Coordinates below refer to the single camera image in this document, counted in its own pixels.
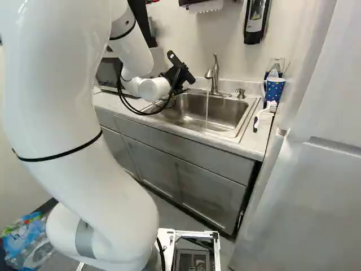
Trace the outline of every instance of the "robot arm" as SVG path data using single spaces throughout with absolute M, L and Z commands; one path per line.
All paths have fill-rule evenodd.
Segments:
M 125 0 L 113 5 L 103 0 L 0 2 L 4 129 L 21 162 L 60 202 L 47 222 L 54 247 L 100 269 L 139 271 L 154 250 L 157 209 L 112 157 L 92 105 L 110 18 L 128 14 Z M 139 27 L 113 42 L 124 62 L 123 79 L 130 80 L 127 87 L 142 93 L 145 81 L 133 77 L 150 71 L 153 62 Z
M 112 1 L 112 28 L 108 44 L 123 62 L 121 83 L 131 95 L 154 102 L 169 93 L 170 84 L 166 78 L 138 77 L 149 73 L 154 62 L 126 1 Z

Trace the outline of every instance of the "toothbrush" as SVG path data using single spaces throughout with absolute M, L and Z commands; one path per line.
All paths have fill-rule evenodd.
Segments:
M 270 102 L 269 100 L 267 101 L 267 107 L 265 109 L 262 109 L 260 111 L 257 112 L 256 116 L 254 117 L 254 122 L 253 122 L 253 132 L 256 133 L 258 130 L 258 123 L 259 123 L 259 117 L 262 113 L 265 112 L 271 112 L 271 113 L 276 113 L 277 110 L 277 102 L 275 100 L 273 100 L 272 102 Z

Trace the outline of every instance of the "faucet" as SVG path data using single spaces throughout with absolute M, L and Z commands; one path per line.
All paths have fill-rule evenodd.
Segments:
M 214 65 L 211 67 L 204 77 L 206 79 L 212 80 L 212 87 L 210 89 L 211 95 L 217 95 L 217 96 L 223 96 L 223 97 L 230 97 L 232 95 L 227 93 L 220 93 L 218 91 L 218 81 L 219 81 L 219 64 L 218 64 L 218 57 L 216 54 L 213 54 L 214 56 Z
M 236 89 L 237 99 L 244 99 L 246 98 L 246 95 L 244 94 L 246 91 L 244 89 Z

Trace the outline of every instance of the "floor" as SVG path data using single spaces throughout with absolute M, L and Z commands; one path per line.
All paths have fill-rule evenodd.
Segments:
M 199 223 L 194 218 L 185 214 L 165 200 L 159 198 L 157 195 L 151 192 L 149 193 L 157 204 L 161 228 L 194 231 L 209 230 L 209 228 L 204 226 L 202 223 Z M 232 256 L 233 249 L 234 243 L 221 237 L 222 271 L 229 271 L 227 265 Z M 41 268 L 41 271 L 75 271 L 78 267 L 78 264 L 79 262 L 56 252 Z M 92 266 L 85 266 L 83 271 L 98 271 L 98 269 Z

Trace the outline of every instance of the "black stripe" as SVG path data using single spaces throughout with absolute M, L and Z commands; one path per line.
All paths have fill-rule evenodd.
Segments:
M 66 152 L 62 152 L 61 154 L 55 154 L 55 155 L 42 157 L 42 158 L 23 158 L 23 157 L 20 157 L 19 155 L 17 155 L 14 149 L 13 149 L 13 151 L 16 154 L 17 158 L 19 158 L 21 161 L 24 161 L 24 162 L 44 162 L 44 161 L 54 160 L 54 159 L 57 159 L 57 158 L 60 158 L 60 157 L 63 157 L 63 156 L 67 156 L 69 154 L 73 154 L 73 153 L 75 153 L 77 151 L 80 151 L 83 148 L 86 148 L 86 147 L 90 146 L 91 144 L 93 144 L 95 141 L 97 141 L 102 136 L 102 134 L 103 134 L 103 131 L 100 130 L 100 133 L 96 137 L 94 137 L 91 141 L 86 142 L 85 144 L 83 144 L 83 145 L 81 145 L 79 147 L 76 147 L 76 148 L 74 148 L 72 150 L 69 150 L 69 151 L 66 151 Z
M 124 38 L 125 36 L 127 36 L 135 27 L 135 24 L 137 23 L 137 21 L 134 19 L 134 24 L 131 26 L 131 28 L 125 32 L 124 34 L 118 36 L 118 37 L 110 37 L 109 40 L 110 41 L 116 41 L 116 40 L 120 40 L 121 38 Z

